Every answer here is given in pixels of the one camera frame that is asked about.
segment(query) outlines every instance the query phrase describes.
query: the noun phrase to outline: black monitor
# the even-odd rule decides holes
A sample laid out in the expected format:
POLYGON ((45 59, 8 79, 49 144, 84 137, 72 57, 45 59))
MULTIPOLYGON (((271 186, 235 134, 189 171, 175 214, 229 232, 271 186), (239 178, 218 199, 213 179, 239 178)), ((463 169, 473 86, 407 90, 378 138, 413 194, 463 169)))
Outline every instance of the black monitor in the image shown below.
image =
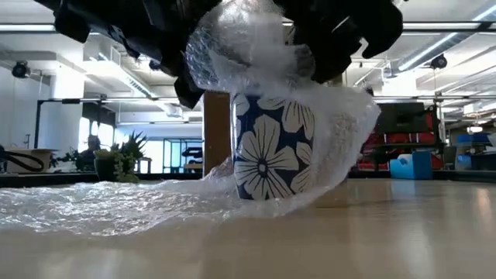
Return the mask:
POLYGON ((382 112, 377 120, 377 133, 429 132, 423 103, 387 103, 379 107, 382 112))

